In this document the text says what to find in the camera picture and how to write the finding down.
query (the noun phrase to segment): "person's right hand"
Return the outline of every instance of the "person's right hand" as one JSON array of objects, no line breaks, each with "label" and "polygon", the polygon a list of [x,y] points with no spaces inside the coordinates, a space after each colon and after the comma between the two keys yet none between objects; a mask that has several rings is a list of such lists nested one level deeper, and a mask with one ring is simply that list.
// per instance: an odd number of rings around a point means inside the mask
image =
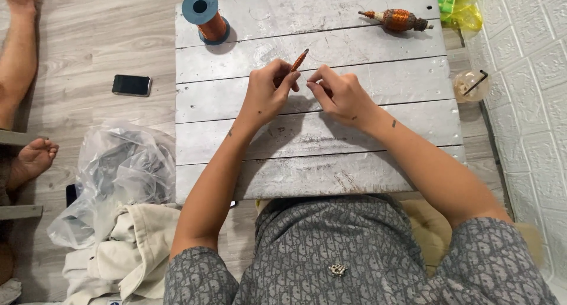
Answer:
[{"label": "person's right hand", "polygon": [[322,110],[345,126],[368,132],[378,121],[380,107],[374,104],[353,73],[339,76],[328,65],[322,65],[309,77],[307,87]]}]

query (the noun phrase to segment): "toe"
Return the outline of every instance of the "toe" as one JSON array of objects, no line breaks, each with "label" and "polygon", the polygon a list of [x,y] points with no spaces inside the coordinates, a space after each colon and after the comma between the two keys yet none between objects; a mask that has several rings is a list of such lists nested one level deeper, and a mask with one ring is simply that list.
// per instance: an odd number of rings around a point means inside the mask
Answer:
[{"label": "toe", "polygon": [[39,150],[43,147],[45,147],[45,140],[38,138],[35,139],[34,141],[30,142],[28,145],[26,145],[27,148],[30,148],[32,150]]}]

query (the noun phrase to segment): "gray patterned shirt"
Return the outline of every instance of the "gray patterned shirt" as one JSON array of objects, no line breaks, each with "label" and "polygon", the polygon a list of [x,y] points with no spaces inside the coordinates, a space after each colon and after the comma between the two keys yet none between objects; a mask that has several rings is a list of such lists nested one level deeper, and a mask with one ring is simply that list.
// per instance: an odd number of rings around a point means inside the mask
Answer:
[{"label": "gray patterned shirt", "polygon": [[[342,277],[329,266],[347,267]],[[164,304],[558,304],[510,224],[453,231],[429,278],[407,215],[389,197],[279,199],[256,220],[240,284],[215,251],[194,247],[166,273]]]}]

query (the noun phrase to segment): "laminate floor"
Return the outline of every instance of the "laminate floor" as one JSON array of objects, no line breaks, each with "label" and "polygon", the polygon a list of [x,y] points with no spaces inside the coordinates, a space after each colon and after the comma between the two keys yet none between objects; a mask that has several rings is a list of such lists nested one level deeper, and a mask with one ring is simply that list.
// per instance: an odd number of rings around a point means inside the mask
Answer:
[{"label": "laminate floor", "polygon": [[[52,168],[20,194],[19,204],[44,206],[41,219],[15,222],[10,235],[18,258],[15,276],[23,282],[22,301],[66,298],[61,270],[70,249],[53,245],[46,227],[65,209],[65,187],[75,182],[84,134],[105,119],[121,118],[174,135],[174,5],[181,1],[44,0],[39,74],[27,130],[49,136],[61,149]],[[0,38],[8,25],[2,2]],[[462,41],[451,30],[444,33],[451,69],[468,69]],[[151,96],[112,94],[115,74],[151,76]],[[504,201],[480,108],[461,105],[459,110],[469,167]],[[255,216],[254,202],[241,202],[229,212],[219,236],[220,254],[238,279],[252,260]]]}]

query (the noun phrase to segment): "white table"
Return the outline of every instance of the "white table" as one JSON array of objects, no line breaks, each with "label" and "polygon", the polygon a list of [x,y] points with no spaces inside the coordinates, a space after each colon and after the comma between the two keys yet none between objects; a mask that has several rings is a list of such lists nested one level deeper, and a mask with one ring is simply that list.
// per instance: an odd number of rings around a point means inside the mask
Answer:
[{"label": "white table", "polygon": [[[387,33],[359,10],[407,9],[430,19],[423,33]],[[412,191],[383,147],[321,112],[306,78],[321,64],[355,73],[372,100],[464,162],[437,0],[219,0],[232,33],[205,46],[176,7],[176,201],[184,202],[224,139],[247,76],[306,49],[301,90],[252,141],[235,199]]]}]

